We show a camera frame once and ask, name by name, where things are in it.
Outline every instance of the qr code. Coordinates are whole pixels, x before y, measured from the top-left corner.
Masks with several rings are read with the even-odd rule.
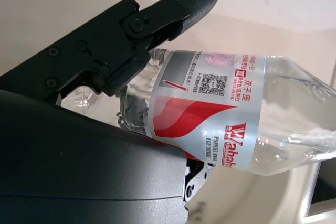
[[[225,94],[226,81],[227,76],[204,73],[198,92],[202,94],[220,95],[223,97]]]

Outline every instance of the clear water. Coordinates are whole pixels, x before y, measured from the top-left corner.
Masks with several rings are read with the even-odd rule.
[[[146,134],[151,92],[167,55],[164,52],[160,49],[153,51],[145,69],[118,94],[121,104],[119,124],[131,131]],[[80,102],[79,97],[88,98],[88,101]],[[69,109],[75,103],[80,104],[79,112],[85,114],[90,109],[94,110],[94,102],[89,101],[94,97],[81,92],[77,96],[73,93],[64,104]],[[109,99],[105,95],[98,98]],[[83,104],[88,105],[87,110],[83,110]],[[271,175],[306,163],[334,158],[335,112],[336,92],[333,89],[287,58],[266,57],[259,133],[249,170]]]

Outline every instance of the circular seal graphic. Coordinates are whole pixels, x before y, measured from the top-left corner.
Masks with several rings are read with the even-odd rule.
[[[230,64],[233,60],[233,55],[226,54],[207,54],[204,57],[205,62],[213,67],[222,67]]]

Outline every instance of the bottle label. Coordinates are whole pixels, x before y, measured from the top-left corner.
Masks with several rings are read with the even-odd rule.
[[[146,130],[208,163],[247,170],[258,133],[265,58],[167,51]]]

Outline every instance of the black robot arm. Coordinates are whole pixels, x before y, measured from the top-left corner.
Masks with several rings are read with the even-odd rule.
[[[216,2],[122,0],[0,77],[0,223],[186,223],[211,165],[55,104],[116,94]]]

